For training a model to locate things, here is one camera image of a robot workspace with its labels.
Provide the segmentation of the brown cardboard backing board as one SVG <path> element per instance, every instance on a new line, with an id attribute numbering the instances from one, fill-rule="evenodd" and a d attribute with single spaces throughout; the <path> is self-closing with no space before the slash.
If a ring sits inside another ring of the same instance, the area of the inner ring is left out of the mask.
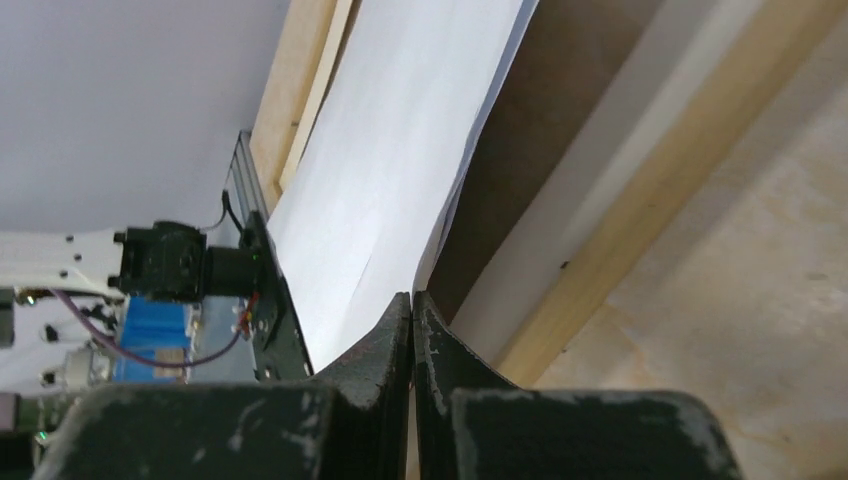
<path id="1" fill-rule="evenodd" d="M 661 4 L 542 0 L 483 126 L 428 290 L 452 320 Z"/>

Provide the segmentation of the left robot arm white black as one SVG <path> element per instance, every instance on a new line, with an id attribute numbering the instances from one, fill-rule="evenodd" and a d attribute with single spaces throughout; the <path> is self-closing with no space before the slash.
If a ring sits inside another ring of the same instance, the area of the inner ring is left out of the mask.
<path id="1" fill-rule="evenodd" d="M 251 248 L 210 246 L 200 230 L 172 221 L 149 228 L 1 235 L 1 285 L 118 299 L 192 304 L 249 297 L 266 272 Z"/>

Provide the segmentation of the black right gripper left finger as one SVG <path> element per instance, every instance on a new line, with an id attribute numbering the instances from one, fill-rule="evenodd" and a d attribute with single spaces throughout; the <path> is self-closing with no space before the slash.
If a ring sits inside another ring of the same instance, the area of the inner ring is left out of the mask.
<path id="1" fill-rule="evenodd" d="M 94 389 L 62 422 L 38 479 L 401 479 L 411 305 L 300 381 Z"/>

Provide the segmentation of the white mat board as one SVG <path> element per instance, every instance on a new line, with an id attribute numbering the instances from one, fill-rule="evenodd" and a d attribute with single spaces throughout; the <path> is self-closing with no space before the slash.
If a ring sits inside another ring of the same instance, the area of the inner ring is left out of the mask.
<path id="1" fill-rule="evenodd" d="M 757 1 L 667 1 L 564 157 L 483 269 L 453 328 L 493 360 L 715 72 Z"/>

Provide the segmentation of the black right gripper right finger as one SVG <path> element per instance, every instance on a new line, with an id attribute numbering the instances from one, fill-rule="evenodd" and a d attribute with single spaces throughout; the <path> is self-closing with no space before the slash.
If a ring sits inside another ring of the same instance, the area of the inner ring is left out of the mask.
<path id="1" fill-rule="evenodd" d="M 493 370 L 415 294 L 425 479 L 738 479 L 706 405 L 667 390 L 527 390 Z"/>

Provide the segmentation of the white paper sheet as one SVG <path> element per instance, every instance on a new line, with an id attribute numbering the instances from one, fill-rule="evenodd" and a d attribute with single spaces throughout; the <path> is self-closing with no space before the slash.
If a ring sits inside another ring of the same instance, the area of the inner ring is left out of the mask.
<path id="1" fill-rule="evenodd" d="M 365 1 L 268 228 L 321 370 L 425 283 L 532 1 Z"/>

